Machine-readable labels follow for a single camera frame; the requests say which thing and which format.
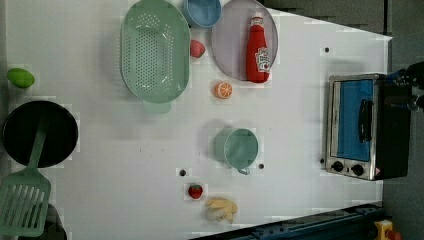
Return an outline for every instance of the toaster oven window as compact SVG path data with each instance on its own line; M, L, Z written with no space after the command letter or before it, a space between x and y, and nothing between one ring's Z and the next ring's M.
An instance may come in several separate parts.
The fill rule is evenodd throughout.
M370 141L364 140L361 104L373 101L373 81L345 81L340 88L339 132L337 157L368 162Z

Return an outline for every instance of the mint green cup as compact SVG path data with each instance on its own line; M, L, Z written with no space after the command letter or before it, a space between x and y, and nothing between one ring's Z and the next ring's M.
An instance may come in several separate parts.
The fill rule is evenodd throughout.
M239 173L250 174L249 166L258 156L259 143L248 129L224 128L215 138L215 154Z

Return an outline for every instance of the oven handle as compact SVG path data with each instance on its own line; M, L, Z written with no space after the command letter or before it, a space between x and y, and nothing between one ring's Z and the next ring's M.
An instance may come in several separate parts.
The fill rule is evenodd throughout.
M359 141L361 143L371 140L372 105L372 101L365 99L361 101L358 119Z

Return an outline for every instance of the red fruit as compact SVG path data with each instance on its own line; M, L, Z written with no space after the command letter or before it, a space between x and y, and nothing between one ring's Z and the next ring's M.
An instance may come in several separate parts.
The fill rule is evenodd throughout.
M202 196L203 188L200 185L191 185L188 189L188 195L193 199L199 199Z
M205 46L196 40L191 40L190 55L195 58L200 58L205 53Z

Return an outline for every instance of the bottle label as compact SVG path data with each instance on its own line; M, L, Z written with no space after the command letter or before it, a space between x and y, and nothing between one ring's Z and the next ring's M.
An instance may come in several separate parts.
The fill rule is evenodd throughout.
M255 56L256 56L256 64L258 65L258 71L269 72L271 68L271 64L270 64L270 60L268 56L268 49L259 48Z

